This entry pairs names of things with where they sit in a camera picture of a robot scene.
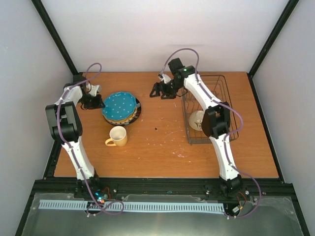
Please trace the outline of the teal polka dot plate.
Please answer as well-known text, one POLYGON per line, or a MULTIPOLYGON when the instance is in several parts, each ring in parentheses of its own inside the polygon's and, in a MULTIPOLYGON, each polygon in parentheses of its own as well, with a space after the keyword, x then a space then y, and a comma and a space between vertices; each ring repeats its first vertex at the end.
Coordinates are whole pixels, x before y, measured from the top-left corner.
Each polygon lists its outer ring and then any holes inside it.
POLYGON ((120 91, 104 100, 102 114, 107 120, 121 121, 130 117, 136 109, 136 98, 129 92, 120 91))

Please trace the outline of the black wire dish rack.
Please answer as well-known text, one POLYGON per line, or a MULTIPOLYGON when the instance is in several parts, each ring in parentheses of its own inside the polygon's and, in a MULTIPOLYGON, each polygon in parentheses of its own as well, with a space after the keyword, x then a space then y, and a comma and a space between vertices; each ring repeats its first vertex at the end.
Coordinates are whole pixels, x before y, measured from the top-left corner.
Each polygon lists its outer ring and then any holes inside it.
MULTIPOLYGON (((221 102, 227 102, 232 107, 226 78, 223 75, 206 74, 202 75, 201 79, 215 97, 221 102)), ((182 96, 182 110, 188 143, 191 145, 209 144, 211 140, 201 128, 203 115, 201 105, 194 95, 184 88, 180 89, 180 95, 182 96)))

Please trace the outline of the white ceramic bowl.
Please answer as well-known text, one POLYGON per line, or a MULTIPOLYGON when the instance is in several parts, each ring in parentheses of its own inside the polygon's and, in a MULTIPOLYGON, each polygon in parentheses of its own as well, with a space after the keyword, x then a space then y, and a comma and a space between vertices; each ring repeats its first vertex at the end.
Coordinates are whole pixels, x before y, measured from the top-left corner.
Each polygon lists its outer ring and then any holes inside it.
POLYGON ((203 117, 204 117, 203 110, 194 111, 189 117, 190 127, 196 131, 201 131, 203 117))

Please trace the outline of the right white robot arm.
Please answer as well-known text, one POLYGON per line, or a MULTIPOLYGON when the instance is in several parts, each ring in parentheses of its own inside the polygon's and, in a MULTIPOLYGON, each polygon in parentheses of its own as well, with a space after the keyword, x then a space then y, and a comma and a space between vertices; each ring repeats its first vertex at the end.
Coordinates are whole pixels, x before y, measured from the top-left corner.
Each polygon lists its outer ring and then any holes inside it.
POLYGON ((221 102, 204 84, 194 66, 184 66, 179 58, 168 59, 173 78, 164 73, 164 67, 158 74, 160 82, 153 85, 150 97, 174 99, 180 89, 189 91, 204 112, 201 128, 214 146, 220 169, 220 191, 225 198, 234 197, 242 188, 242 177, 237 171, 230 146, 229 103, 221 102))

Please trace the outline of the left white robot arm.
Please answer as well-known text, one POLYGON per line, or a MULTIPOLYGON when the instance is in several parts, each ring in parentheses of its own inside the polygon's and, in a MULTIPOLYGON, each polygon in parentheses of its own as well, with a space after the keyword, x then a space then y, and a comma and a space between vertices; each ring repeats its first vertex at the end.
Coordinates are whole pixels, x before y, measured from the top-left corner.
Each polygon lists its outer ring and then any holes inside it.
POLYGON ((76 105, 80 103, 83 110, 104 108, 100 89, 99 85, 89 82, 67 84, 59 100, 45 108, 52 138, 60 141, 67 152, 76 171, 79 189, 92 198, 102 194, 102 185, 83 147, 83 126, 76 105))

